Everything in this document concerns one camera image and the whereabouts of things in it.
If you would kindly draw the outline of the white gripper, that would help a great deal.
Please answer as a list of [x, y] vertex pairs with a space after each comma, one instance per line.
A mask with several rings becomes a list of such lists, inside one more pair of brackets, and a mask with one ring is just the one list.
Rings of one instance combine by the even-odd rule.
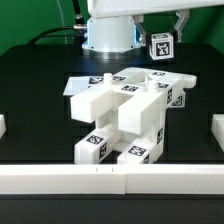
[[93, 18], [134, 15], [134, 24], [142, 46], [151, 45], [151, 33], [146, 32], [142, 26], [142, 14], [178, 10], [172, 34], [174, 41], [180, 43], [182, 31], [190, 17], [189, 9], [218, 5], [224, 5], [224, 0], [87, 0], [88, 12]]

